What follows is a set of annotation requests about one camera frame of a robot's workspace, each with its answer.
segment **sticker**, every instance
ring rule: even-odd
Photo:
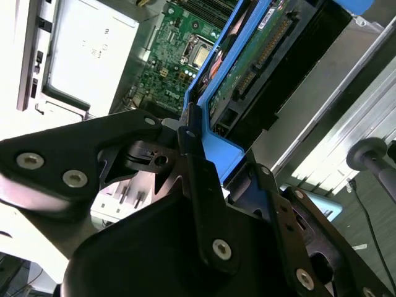
[[[359,246],[353,246],[352,248],[356,251],[359,251],[360,249],[367,249],[367,244],[360,244]]]
[[[261,31],[264,27],[265,27],[265,25],[268,23],[268,21],[270,20],[270,18],[271,18],[271,15],[273,14],[273,12],[275,11],[275,8],[270,8],[269,10],[268,10],[268,13],[264,16],[264,18],[262,19],[262,21],[261,21],[261,23],[260,23],[260,25],[259,25],[259,30]]]

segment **blue drive tray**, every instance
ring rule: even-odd
[[[204,64],[202,65],[197,77],[192,81],[191,85],[186,91],[184,96],[184,109],[186,109],[188,103],[190,102],[191,90],[199,81],[201,75],[203,75],[205,70],[208,68],[210,61],[216,54],[216,49],[226,38],[227,30],[231,26],[233,20],[236,18],[237,12],[244,1],[245,0],[238,1],[233,13],[231,14],[231,17],[228,19],[223,31],[215,43],[213,50],[210,52]],[[336,2],[354,14],[362,14],[371,6],[373,1],[374,0],[337,0]],[[248,43],[251,35],[254,33],[255,29],[264,17],[269,4],[270,0],[259,0],[250,18],[247,20],[241,33],[238,35],[234,45],[228,52],[227,57],[220,66],[216,76],[209,83],[208,87],[199,98],[197,103],[199,106],[201,106],[203,114],[202,143],[204,145],[206,158],[215,164],[221,183],[224,182],[227,176],[234,170],[235,166],[242,160],[244,151],[241,147],[233,144],[227,139],[218,136],[216,133],[210,130],[208,103],[219,88],[220,84],[223,82],[223,79],[226,77],[227,73],[232,68],[239,54]]]

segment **black bracket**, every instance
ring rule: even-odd
[[[300,228],[300,232],[309,257],[323,255],[331,266],[337,296],[371,296],[367,291],[373,296],[393,296],[304,191],[288,187],[282,195],[290,201],[295,215],[303,219],[303,225],[308,226]]]
[[[231,201],[235,207],[271,224],[288,286],[300,296],[331,296],[313,270],[293,209],[289,201],[280,196],[271,171],[249,160],[227,189],[234,192]]]
[[[170,131],[151,114],[134,110],[4,140],[0,184],[6,195],[1,199],[47,217],[78,220],[103,187],[138,171],[155,173],[153,201],[175,191],[187,197],[202,262],[234,274],[238,247],[215,165],[205,158],[198,106],[189,105],[186,124]],[[85,184],[67,183],[70,170]]]

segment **screw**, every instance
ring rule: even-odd
[[[145,121],[147,124],[155,125],[155,121],[154,121],[153,119],[148,118],[148,117],[145,117],[145,118],[144,118],[144,121]]]
[[[296,193],[297,197],[299,197],[300,199],[304,198],[304,194],[301,193],[299,190],[295,190],[295,193]]]
[[[187,131],[187,135],[191,137],[195,137],[194,133],[192,133],[191,131]]]
[[[369,288],[363,288],[363,294],[365,297],[376,297]]]
[[[271,171],[269,171],[269,169],[267,167],[262,167],[261,168],[262,172],[264,172],[266,175],[270,175]]]
[[[168,163],[168,158],[166,156],[158,156],[154,160],[154,164],[157,166],[163,166]]]
[[[304,269],[297,269],[296,276],[300,284],[302,284],[305,289],[312,291],[315,288],[314,281]]]
[[[84,187],[88,183],[88,177],[80,170],[69,170],[63,174],[63,181],[69,187]]]
[[[17,164],[23,169],[34,170],[44,165],[44,159],[36,153],[21,153],[17,157]]]
[[[213,251],[221,260],[227,261],[231,258],[231,248],[222,239],[215,239],[212,244]]]

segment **motherboard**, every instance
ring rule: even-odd
[[[196,77],[221,30],[183,9],[168,3],[131,106],[147,102],[172,112],[183,110],[184,93]]]

